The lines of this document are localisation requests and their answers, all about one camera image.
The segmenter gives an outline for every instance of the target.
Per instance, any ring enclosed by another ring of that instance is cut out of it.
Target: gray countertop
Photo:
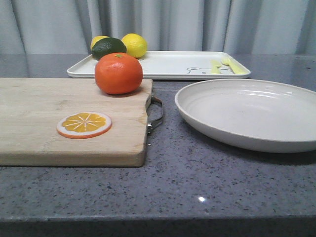
[[[67,78],[86,55],[0,55],[0,77]],[[250,78],[316,91],[316,56],[233,55]],[[192,129],[154,81],[164,121],[140,168],[0,167],[0,236],[315,236],[316,151],[269,154]]]

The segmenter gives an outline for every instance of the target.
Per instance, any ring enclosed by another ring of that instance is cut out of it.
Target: cutting board handle
[[[161,107],[161,114],[158,118],[150,120],[147,124],[147,133],[150,134],[152,133],[152,131],[158,127],[160,124],[162,124],[162,119],[163,119],[163,106],[162,106],[162,101],[160,99],[158,99],[157,97],[155,97],[154,95],[152,95],[151,97],[151,104],[155,104]]]

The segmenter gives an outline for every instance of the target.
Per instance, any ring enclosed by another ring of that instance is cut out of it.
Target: mandarin orange
[[[143,79],[143,69],[138,60],[126,53],[103,56],[95,66],[97,86],[108,94],[125,94],[136,90]]]

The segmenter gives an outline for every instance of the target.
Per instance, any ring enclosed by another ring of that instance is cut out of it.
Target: orange slice
[[[82,112],[63,118],[57,132],[67,138],[83,139],[99,136],[112,126],[109,116],[96,112]]]

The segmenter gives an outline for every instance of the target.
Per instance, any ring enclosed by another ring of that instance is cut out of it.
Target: shallow white dish
[[[316,149],[316,92],[253,79],[216,79],[180,89],[181,116],[226,144],[272,153]]]
[[[229,66],[222,64],[220,74],[211,74],[211,60],[221,62],[225,57],[229,57],[245,73],[234,74]],[[138,60],[143,67],[144,78],[147,79],[207,80],[247,78],[250,75],[244,65],[223,52],[147,51]],[[97,60],[89,55],[68,68],[67,74],[72,78],[93,78],[96,63]]]

